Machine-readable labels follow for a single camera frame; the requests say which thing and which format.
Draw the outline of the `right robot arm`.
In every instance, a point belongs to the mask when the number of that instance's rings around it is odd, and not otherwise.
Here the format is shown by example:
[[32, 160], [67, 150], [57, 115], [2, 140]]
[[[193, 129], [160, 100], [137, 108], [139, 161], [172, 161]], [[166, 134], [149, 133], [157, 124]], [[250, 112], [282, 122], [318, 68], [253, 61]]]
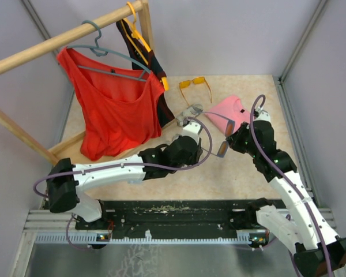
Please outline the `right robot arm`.
[[287, 219], [265, 198], [249, 204], [246, 222], [252, 228], [265, 227], [289, 250], [302, 276], [331, 276], [346, 265], [346, 237], [340, 237], [322, 216], [285, 151], [277, 148], [269, 121], [234, 121], [225, 127], [224, 149], [249, 154], [258, 172], [280, 195]]

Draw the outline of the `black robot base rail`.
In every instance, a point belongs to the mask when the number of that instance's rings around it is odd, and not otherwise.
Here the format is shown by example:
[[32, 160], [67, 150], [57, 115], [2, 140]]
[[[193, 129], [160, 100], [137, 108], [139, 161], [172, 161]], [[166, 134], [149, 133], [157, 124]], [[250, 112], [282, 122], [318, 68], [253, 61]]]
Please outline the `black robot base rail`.
[[24, 230], [39, 244], [65, 244], [83, 249], [127, 244], [232, 244], [253, 248], [268, 245], [271, 235], [283, 235], [270, 223], [261, 226], [255, 209], [290, 212], [280, 199], [106, 201], [103, 216], [86, 222], [70, 212], [54, 214], [48, 205], [31, 210]]

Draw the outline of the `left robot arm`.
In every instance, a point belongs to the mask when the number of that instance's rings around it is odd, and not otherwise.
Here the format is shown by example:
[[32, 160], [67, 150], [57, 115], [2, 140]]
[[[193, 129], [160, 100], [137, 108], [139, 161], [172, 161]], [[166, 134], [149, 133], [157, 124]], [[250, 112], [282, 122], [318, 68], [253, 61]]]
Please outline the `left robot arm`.
[[46, 181], [50, 212], [71, 212], [102, 229], [108, 223], [108, 214], [100, 200], [86, 194], [88, 190], [117, 182], [164, 178], [183, 166], [197, 164], [201, 154], [200, 138], [180, 135], [169, 145], [161, 144], [120, 160], [72, 164], [69, 158], [61, 159]]

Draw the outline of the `grey-framed sunglasses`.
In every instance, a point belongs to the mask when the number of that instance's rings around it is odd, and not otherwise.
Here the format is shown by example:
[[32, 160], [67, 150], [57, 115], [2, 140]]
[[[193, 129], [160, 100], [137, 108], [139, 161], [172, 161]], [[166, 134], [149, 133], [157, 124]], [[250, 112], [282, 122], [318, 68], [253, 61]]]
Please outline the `grey-framed sunglasses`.
[[[235, 121], [229, 119], [228, 117], [220, 115], [218, 113], [213, 113], [213, 112], [209, 112], [209, 111], [203, 111], [202, 113], [203, 114], [215, 115], [215, 116], [217, 116], [219, 118], [222, 118], [222, 119], [227, 121], [227, 125], [225, 127], [225, 132], [224, 132], [224, 135], [225, 135], [226, 138], [231, 136], [234, 133]], [[222, 142], [221, 146], [219, 147], [219, 149], [217, 151], [217, 154], [214, 154], [211, 151], [206, 150], [205, 148], [204, 148], [204, 151], [206, 151], [208, 154], [216, 156], [218, 158], [223, 158], [223, 157], [225, 157], [228, 148], [229, 148], [229, 143], [228, 143], [227, 140], [224, 140]]]

